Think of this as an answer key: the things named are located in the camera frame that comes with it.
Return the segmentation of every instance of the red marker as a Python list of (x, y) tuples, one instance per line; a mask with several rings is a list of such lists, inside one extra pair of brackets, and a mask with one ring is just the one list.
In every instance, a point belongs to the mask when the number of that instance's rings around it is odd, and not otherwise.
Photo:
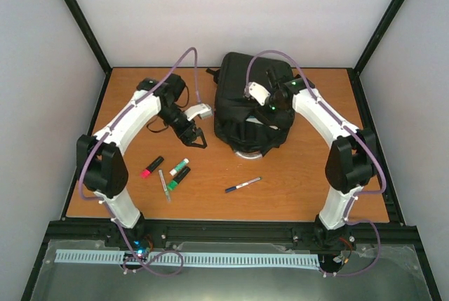
[(140, 174), (141, 178), (147, 178), (152, 174), (153, 171), (156, 170), (156, 168), (163, 162), (163, 157), (159, 156), (157, 159), (155, 159), (148, 167), (145, 168)]

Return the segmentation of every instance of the robotic arm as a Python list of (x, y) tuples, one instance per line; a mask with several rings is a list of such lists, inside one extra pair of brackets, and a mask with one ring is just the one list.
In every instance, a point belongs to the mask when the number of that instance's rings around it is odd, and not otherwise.
[(273, 94), (258, 83), (250, 82), (248, 92), (260, 105), (269, 106), (272, 110), (292, 107), (312, 124), (329, 146), (326, 177), (330, 188), (314, 225), (317, 244), (329, 248), (345, 233), (356, 193), (376, 174), (372, 161), (347, 129), (357, 134), (373, 152), (376, 150), (376, 141), (372, 131), (360, 130), (346, 121), (327, 104), (311, 81), (309, 85), (315, 96), (312, 96), (302, 79), (275, 86), (277, 89)]
[(145, 79), (139, 83), (128, 104), (94, 136), (82, 135), (76, 144), (76, 174), (78, 179), (88, 155), (102, 136), (107, 135), (93, 157), (83, 179), (85, 186), (106, 201), (112, 214), (132, 239), (141, 239), (143, 214), (134, 206), (126, 183), (128, 171), (123, 155), (130, 142), (142, 127), (158, 115), (171, 126), (183, 144), (206, 148), (203, 131), (197, 128), (194, 118), (212, 115), (212, 109), (203, 103), (185, 112), (175, 104), (185, 88), (180, 76), (171, 74), (153, 94), (147, 94), (158, 81)]

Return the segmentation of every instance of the blue marker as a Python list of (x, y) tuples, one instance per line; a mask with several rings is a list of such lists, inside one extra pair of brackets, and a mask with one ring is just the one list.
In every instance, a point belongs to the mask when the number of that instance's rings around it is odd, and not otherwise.
[(247, 182), (236, 185), (235, 187), (228, 187), (224, 192), (227, 194), (228, 192), (232, 192), (234, 190), (240, 189), (241, 187), (245, 187), (246, 185), (257, 182), (258, 180), (261, 180), (261, 179), (262, 179), (262, 177), (257, 177), (253, 180), (249, 180)]

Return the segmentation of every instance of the wooden table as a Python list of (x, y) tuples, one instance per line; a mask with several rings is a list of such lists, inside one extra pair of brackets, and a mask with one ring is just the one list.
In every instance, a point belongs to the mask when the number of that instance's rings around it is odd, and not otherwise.
[[(137, 84), (146, 77), (161, 79), (168, 68), (115, 68), (98, 114), (94, 132), (104, 127), (129, 101)], [(192, 68), (175, 71), (190, 88), (190, 105), (196, 103)], [(351, 85), (345, 69), (306, 69), (305, 73), (322, 96), (348, 121), (361, 127)], [(203, 102), (213, 105), (215, 84), (205, 69), (199, 71)], [(183, 104), (186, 94), (178, 103)], [(207, 139), (208, 147), (184, 146), (169, 128), (151, 133), (143, 128), (125, 153), (128, 167), (128, 191), (134, 204), (147, 219), (184, 220), (258, 220), (313, 221), (324, 205), (329, 184), (324, 174), (328, 147), (321, 136), (300, 115), (288, 139), (279, 149), (272, 149), (263, 159), (245, 160), (234, 156), (230, 147), (213, 132), (213, 118), (195, 119)], [(160, 119), (153, 129), (162, 128)], [(141, 171), (157, 156), (167, 182), (168, 173), (183, 158), (190, 160), (190, 174), (171, 192), (171, 203), (163, 193), (159, 175), (147, 179)], [(225, 194), (225, 188), (262, 176), (257, 183)], [(379, 189), (376, 178), (366, 189)], [(74, 191), (67, 211), (68, 217), (106, 218), (107, 211), (96, 202), (82, 201)], [(356, 202), (351, 219), (369, 218), (388, 222), (387, 210), (380, 195), (362, 196)]]

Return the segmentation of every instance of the marker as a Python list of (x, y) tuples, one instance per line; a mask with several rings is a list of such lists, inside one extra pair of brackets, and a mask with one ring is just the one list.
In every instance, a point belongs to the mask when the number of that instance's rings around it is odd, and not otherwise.
[(181, 163), (179, 163), (176, 167), (174, 167), (172, 170), (170, 170), (170, 174), (172, 176), (176, 175), (177, 173), (179, 173), (181, 171), (182, 168), (184, 168), (186, 166), (186, 164), (189, 163), (188, 159), (183, 159), (181, 161)]
[(155, 159), (148, 167), (145, 168), (140, 174), (141, 178), (147, 178), (152, 174), (153, 171), (156, 170), (156, 168), (163, 162), (163, 157), (159, 156), (157, 159)]
[(168, 201), (168, 202), (171, 202), (170, 192), (168, 192), (168, 190), (167, 190), (166, 180), (165, 180), (165, 178), (163, 177), (162, 169), (159, 169), (159, 177), (161, 178), (161, 183), (162, 183), (163, 191), (166, 193), (167, 201)]
[(184, 179), (185, 176), (190, 172), (190, 168), (188, 166), (184, 167), (176, 176), (173, 178), (173, 180), (168, 183), (167, 188), (170, 191), (173, 191), (178, 184), (181, 183), (181, 181)]
[(245, 187), (246, 185), (257, 182), (258, 180), (261, 180), (261, 179), (262, 179), (262, 177), (257, 177), (253, 180), (249, 180), (247, 182), (236, 185), (235, 187), (228, 187), (224, 192), (227, 194), (228, 192), (232, 192), (234, 190), (240, 189), (241, 187)]

